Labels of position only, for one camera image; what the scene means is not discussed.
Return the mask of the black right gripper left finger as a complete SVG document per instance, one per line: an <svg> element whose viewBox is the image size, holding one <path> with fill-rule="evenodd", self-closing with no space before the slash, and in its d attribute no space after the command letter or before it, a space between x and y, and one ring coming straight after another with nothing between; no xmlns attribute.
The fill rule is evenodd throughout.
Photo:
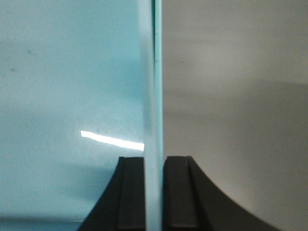
<svg viewBox="0 0 308 231"><path fill-rule="evenodd" d="M109 184L78 230L146 230L144 158L119 158Z"/></svg>

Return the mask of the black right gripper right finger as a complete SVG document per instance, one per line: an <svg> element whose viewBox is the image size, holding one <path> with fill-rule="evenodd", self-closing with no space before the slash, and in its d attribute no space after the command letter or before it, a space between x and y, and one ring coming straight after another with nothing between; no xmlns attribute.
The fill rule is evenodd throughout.
<svg viewBox="0 0 308 231"><path fill-rule="evenodd" d="M191 156L164 164L165 231L274 231L222 192Z"/></svg>

